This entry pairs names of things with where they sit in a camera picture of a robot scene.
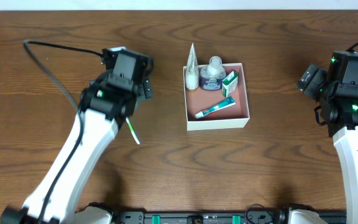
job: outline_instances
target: wooden table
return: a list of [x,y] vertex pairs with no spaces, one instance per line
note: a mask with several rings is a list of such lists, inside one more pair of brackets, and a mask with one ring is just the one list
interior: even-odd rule
[[[143,143],[123,126],[78,207],[346,207],[333,140],[295,84],[310,63],[328,69],[333,50],[358,41],[358,11],[0,12],[0,214],[6,205],[20,208],[38,186],[75,115],[26,55],[24,39],[96,51],[124,45],[155,59],[154,98],[132,118]],[[251,117],[245,128],[186,131],[182,68],[192,42],[199,64],[214,55],[243,63]],[[94,55],[32,49],[77,99],[104,70]]]

